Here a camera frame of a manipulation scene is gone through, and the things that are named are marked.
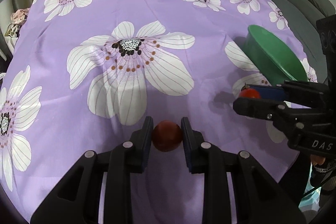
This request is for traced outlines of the person right hand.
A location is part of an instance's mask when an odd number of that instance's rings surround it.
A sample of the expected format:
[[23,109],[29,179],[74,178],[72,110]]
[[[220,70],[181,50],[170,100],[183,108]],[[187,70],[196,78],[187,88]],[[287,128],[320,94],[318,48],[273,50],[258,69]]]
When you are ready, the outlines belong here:
[[310,161],[313,167],[326,168],[327,166],[327,164],[325,163],[326,162],[325,157],[321,157],[317,155],[310,155]]

